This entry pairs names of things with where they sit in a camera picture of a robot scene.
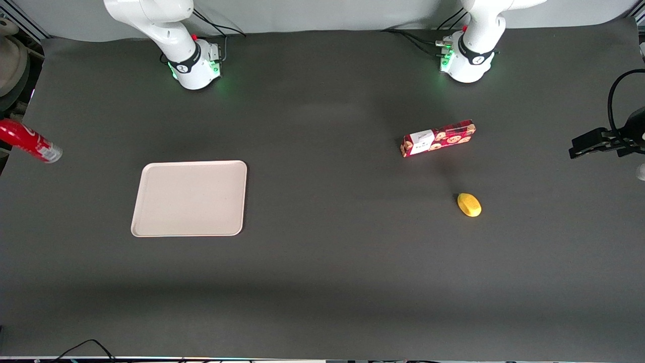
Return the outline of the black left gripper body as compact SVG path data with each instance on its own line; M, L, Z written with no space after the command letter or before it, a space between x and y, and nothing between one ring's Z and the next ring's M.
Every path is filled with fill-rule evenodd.
M611 130L620 146L617 149L617 156L644 154L644 107L632 112L627 117L625 125L620 128L616 127L613 113L611 113Z

